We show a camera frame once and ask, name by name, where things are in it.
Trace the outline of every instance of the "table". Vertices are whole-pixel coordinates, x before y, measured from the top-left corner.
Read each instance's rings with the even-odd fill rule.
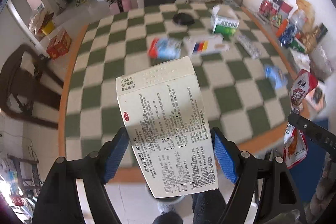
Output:
[[[111,140],[122,117],[116,99],[115,78],[163,62],[147,56],[154,37],[211,33],[214,4],[165,4],[131,10],[84,26],[73,42],[60,106],[59,153],[68,160],[84,157]],[[218,126],[241,150],[256,153],[283,138],[290,112],[288,90],[274,90],[263,65],[277,65],[292,83],[291,69],[277,43],[245,8],[234,8],[238,32],[261,51],[253,60],[233,39],[228,52],[192,57],[202,91],[209,126]],[[189,13],[195,23],[177,26],[172,17]],[[143,180],[129,147],[122,160],[120,181]]]

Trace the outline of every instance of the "blue gripper pad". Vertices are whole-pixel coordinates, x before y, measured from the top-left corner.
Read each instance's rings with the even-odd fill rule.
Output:
[[[239,176],[236,173],[234,162],[217,134],[215,134],[215,155],[225,177],[235,184]]]
[[[129,138],[127,132],[125,131],[121,135],[115,147],[112,149],[111,154],[109,155],[105,163],[105,173],[103,177],[104,184],[106,184],[116,174],[121,159],[123,158],[124,153],[127,149],[128,143]]]

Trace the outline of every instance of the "screw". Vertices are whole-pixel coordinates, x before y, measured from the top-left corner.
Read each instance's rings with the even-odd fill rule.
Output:
[[[276,161],[277,163],[280,163],[280,164],[284,162],[283,158],[281,158],[281,157],[276,157],[276,158],[275,158],[275,161]]]
[[[90,158],[97,158],[99,153],[97,151],[93,151],[89,154]]]
[[[58,164],[61,164],[63,161],[64,161],[64,157],[58,157],[57,159],[56,159],[56,162],[58,163]]]
[[[240,154],[243,158],[249,158],[251,156],[251,154],[247,151],[242,151]]]

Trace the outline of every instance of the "wire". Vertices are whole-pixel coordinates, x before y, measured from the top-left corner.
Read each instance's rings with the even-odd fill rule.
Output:
[[[8,133],[7,131],[4,131],[4,130],[0,130],[0,137],[2,137],[1,133],[6,133],[6,134],[8,134],[9,136],[12,136],[12,137],[21,137],[21,138],[30,140],[31,145],[28,145],[29,156],[30,156],[31,159],[33,159],[35,161],[39,160],[38,157],[37,157],[37,155],[36,155],[36,153],[35,153],[35,151],[33,150],[33,141],[30,138],[27,138],[27,137],[24,137],[24,136],[20,136],[20,135],[12,135],[12,134]]]

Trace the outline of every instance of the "green and white checkered tablecloth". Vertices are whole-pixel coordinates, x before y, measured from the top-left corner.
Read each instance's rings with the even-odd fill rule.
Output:
[[[88,26],[70,81],[65,122],[68,160],[99,150],[123,126],[116,78],[163,62],[147,56],[152,39],[211,33],[212,7],[165,4],[109,16]],[[290,102],[287,89],[274,90],[264,76],[265,64],[277,65],[288,73],[278,52],[240,8],[235,10],[240,18],[238,32],[253,41],[261,58],[253,60],[231,39],[229,51],[192,57],[192,63],[210,127],[218,126],[228,140],[240,143],[282,123]],[[191,14],[195,23],[189,27],[175,25],[172,18],[181,12]],[[129,147],[121,166],[135,164]]]

